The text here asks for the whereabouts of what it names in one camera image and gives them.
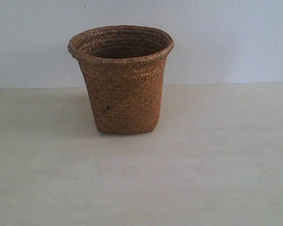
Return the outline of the brown woven wicker basket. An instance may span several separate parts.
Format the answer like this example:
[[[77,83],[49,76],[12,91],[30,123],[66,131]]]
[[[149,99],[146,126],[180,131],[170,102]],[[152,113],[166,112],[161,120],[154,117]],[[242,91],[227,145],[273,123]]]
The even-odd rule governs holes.
[[[69,41],[67,49],[78,61],[99,132],[141,134],[155,129],[174,44],[163,30],[134,25],[94,28]]]

